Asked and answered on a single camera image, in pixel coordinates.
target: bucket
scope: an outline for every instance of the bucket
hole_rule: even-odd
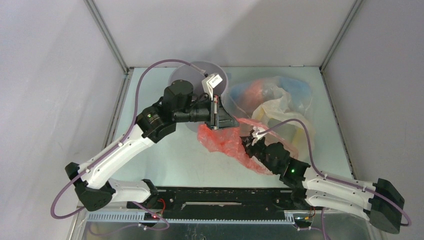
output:
[[[208,61],[193,61],[192,64],[200,69],[205,70],[207,74],[219,74],[219,76],[222,78],[222,81],[213,89],[213,94],[221,95],[223,98],[228,88],[228,76],[225,71],[220,66]],[[191,84],[193,84],[193,93],[199,96],[200,94],[204,93],[202,87],[203,79],[205,79],[204,75],[196,71],[191,66],[184,64],[177,67],[172,72],[171,76],[169,77],[168,85],[171,85],[175,80],[189,81]],[[198,122],[187,122],[185,125],[193,132],[198,131]]]

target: white backdrop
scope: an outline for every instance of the white backdrop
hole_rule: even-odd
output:
[[[50,204],[102,149],[123,73],[82,0],[3,0],[0,29],[0,239],[62,240]]]
[[[365,1],[326,76],[358,177],[391,181],[424,236],[424,1]]]
[[[131,67],[167,58],[319,66],[354,0],[95,2]]]

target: clear plastic bag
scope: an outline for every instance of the clear plastic bag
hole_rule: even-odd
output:
[[[267,127],[299,119],[305,123],[314,148],[315,129],[310,122],[312,91],[306,82],[281,76],[245,82],[228,91],[224,105],[230,114],[257,120]],[[299,160],[308,158],[308,143],[300,124],[290,122],[274,131],[297,148]]]
[[[237,159],[243,166],[258,174],[272,175],[272,172],[255,157],[249,158],[242,145],[242,139],[240,138],[248,136],[253,127],[261,127],[264,129],[268,129],[268,127],[253,119],[238,118],[237,121],[240,123],[239,127],[221,130],[210,130],[205,124],[201,124],[197,130],[197,140],[205,146],[209,152],[224,153],[229,157]],[[271,131],[265,135],[266,145],[276,142],[281,142],[284,149],[290,152],[292,158],[298,158],[298,150],[278,134]]]

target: red plastic bag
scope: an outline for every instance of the red plastic bag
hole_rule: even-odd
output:
[[[242,145],[240,137],[248,136],[253,127],[268,127],[261,122],[248,118],[237,118],[240,123],[239,127],[226,128],[221,130],[211,130],[206,124],[200,124],[197,130],[197,140],[209,150],[209,152],[221,152],[229,157],[237,159],[246,168],[255,171],[258,174],[272,175],[256,157],[249,158],[245,148]],[[288,141],[271,131],[265,135],[265,144],[281,142],[284,149],[290,152],[290,157],[297,159],[298,150]]]

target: light blue table surface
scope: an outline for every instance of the light blue table surface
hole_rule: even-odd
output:
[[[143,79],[138,113],[163,96],[175,68],[152,69]],[[136,86],[145,68],[135,68],[119,118],[115,136],[129,127],[134,110]],[[348,160],[318,67],[225,67],[229,85],[259,78],[283,76],[309,83],[312,88],[313,125],[316,130],[314,161],[319,169],[351,178]],[[284,187],[275,175],[260,175],[236,159],[209,152],[184,123],[176,132],[141,152],[119,169],[113,178],[125,181],[150,179],[156,186],[273,188]]]

